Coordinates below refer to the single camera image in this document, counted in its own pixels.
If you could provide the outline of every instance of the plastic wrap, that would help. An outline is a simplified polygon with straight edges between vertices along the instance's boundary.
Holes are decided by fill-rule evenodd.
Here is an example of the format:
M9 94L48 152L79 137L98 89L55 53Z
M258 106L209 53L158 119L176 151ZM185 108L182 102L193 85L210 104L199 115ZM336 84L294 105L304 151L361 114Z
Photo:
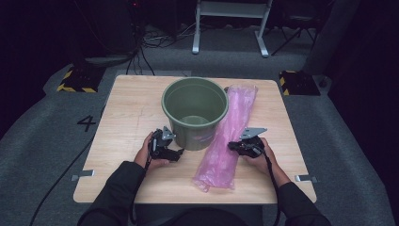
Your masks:
M193 182L204 192L211 186L234 189L238 153L228 148L230 141L239 141L249 122L249 115L258 89L255 86L229 87L229 111L219 123L215 138L203 157Z

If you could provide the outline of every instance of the controller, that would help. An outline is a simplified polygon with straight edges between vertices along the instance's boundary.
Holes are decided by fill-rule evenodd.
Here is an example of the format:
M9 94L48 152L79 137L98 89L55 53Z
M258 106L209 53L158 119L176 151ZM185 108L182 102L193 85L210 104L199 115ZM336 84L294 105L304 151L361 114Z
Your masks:
M156 129L151 137L149 143L149 151L152 159L167 159L172 162L177 162L183 154L184 149L173 151L168 148L168 145L176 135L172 134L170 130L164 126L163 130Z
M264 153L264 144L258 135L266 131L263 128L246 128L240 136L241 141L231 141L228 147L231 151L238 152L239 155L246 155L256 158Z

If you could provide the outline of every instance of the black jacket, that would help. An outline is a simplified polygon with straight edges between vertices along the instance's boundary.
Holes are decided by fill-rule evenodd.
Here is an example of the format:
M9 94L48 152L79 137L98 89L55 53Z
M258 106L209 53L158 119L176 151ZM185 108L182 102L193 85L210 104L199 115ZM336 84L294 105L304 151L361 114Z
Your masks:
M108 178L103 190L80 217L81 226L127 225L130 206L144 179L145 170L134 162L123 162ZM294 184L279 188L279 208L287 217L286 225L330 225L311 200ZM187 211L164 223L178 225L246 225L231 213L210 208Z

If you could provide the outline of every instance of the white metal frame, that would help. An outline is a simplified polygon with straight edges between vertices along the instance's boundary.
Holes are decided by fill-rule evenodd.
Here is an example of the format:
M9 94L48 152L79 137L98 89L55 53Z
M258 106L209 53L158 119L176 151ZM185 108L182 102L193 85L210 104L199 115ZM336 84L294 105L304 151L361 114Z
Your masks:
M255 38L261 50L262 57L269 57L264 40L262 38L264 26L272 6L273 0L267 0L266 4L229 3L197 1L196 33L194 35L193 54L200 52L200 16L226 16L262 18L261 29L255 31Z

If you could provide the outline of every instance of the person's left hand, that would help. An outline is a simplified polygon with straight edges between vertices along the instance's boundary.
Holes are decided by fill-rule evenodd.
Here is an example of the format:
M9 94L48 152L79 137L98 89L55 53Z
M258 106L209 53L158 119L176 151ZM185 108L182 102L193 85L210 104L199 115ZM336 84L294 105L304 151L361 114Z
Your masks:
M142 168L145 168L147 162L147 156L149 153L149 143L152 137L152 132L144 139L143 146L138 151L135 157L135 162L140 165ZM169 164L169 160L167 159L153 159L149 166L149 171L155 168L162 167L164 165Z

